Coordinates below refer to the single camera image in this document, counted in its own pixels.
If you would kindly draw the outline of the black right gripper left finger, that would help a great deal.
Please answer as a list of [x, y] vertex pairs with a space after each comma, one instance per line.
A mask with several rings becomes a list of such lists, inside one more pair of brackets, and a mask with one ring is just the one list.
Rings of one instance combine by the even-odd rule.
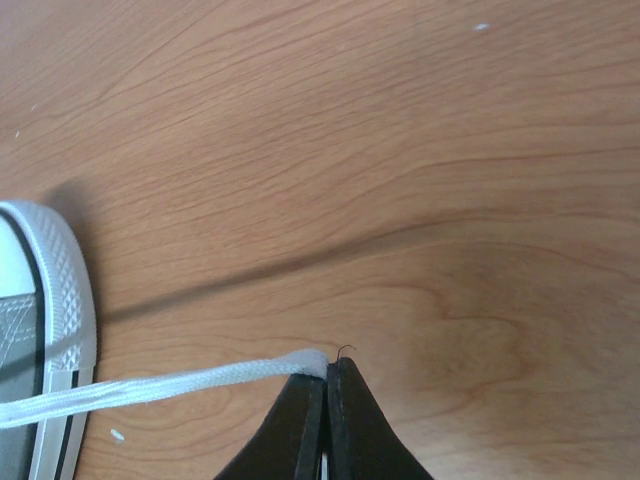
[[262, 424], [219, 479], [319, 479], [325, 381], [294, 374]]

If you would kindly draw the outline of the white shoelace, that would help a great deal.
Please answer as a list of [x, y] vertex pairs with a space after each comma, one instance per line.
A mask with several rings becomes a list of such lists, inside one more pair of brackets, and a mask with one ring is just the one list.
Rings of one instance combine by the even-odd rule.
[[51, 392], [1, 405], [1, 427], [9, 429], [40, 421], [168, 399], [226, 385], [274, 376], [307, 375], [327, 378], [329, 359], [316, 349], [304, 349], [272, 359], [153, 377], [107, 381]]

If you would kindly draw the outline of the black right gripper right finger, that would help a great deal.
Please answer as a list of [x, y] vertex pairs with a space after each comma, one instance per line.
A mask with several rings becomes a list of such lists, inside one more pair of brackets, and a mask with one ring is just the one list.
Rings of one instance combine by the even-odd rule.
[[327, 408], [331, 479], [433, 479], [397, 437], [349, 357], [328, 367]]

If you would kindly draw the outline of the grey canvas sneaker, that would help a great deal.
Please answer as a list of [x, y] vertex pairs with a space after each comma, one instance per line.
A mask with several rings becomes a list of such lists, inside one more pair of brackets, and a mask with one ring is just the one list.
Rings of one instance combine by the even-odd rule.
[[[89, 385], [96, 361], [94, 299], [72, 229], [47, 206], [3, 201], [2, 402]], [[2, 429], [2, 478], [73, 478], [86, 422], [79, 413]]]

